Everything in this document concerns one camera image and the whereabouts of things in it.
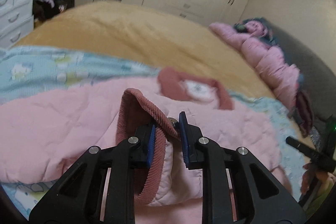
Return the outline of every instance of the blue blanket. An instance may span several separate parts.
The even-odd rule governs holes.
[[[47,90],[87,83],[93,85],[114,77],[153,77],[158,72],[159,69],[120,58],[51,47],[18,47],[3,52],[0,58],[0,104]],[[298,200],[304,160],[300,153],[285,144],[286,137],[296,136],[287,118],[286,108],[271,98],[250,99],[235,92],[230,94],[255,111],[269,116],[278,132],[282,166],[292,183],[294,197]],[[9,198],[27,219],[35,204],[52,185],[53,182],[2,184]]]

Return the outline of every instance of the yellow bedsheet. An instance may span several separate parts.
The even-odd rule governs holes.
[[[173,66],[218,79],[226,88],[249,97],[274,98],[240,54],[207,28],[119,2],[97,2],[69,10],[37,28],[18,45],[76,49],[154,67]],[[312,145],[309,138],[305,142]]]

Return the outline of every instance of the pink jacket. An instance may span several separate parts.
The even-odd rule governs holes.
[[[289,110],[295,106],[300,70],[286,64],[279,47],[270,47],[252,34],[238,33],[224,23],[213,23],[209,28],[243,54],[280,102]]]
[[[233,110],[176,101],[162,96],[160,89],[156,79],[115,79],[0,106],[0,181],[58,179],[88,147],[115,146],[116,138],[131,136],[136,126],[153,117],[158,124],[154,161],[137,203],[161,206],[200,198],[202,172],[185,168],[178,134],[167,119],[178,119],[185,111],[188,122],[200,127],[204,136],[230,149],[247,147],[280,182],[287,182],[265,114],[235,100]]]

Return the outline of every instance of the silver screw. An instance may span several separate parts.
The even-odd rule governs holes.
[[[207,143],[209,143],[209,139],[208,139],[208,138],[204,138],[204,137],[199,138],[198,141],[199,141],[201,144],[207,144]]]
[[[89,149],[90,154],[97,154],[99,152],[99,147],[98,146],[92,146]]]
[[[245,147],[239,147],[238,148],[238,153],[242,155],[246,155],[249,151]]]
[[[129,139],[128,139],[128,142],[129,143],[137,143],[139,141],[139,139],[137,138],[137,137],[130,137]]]

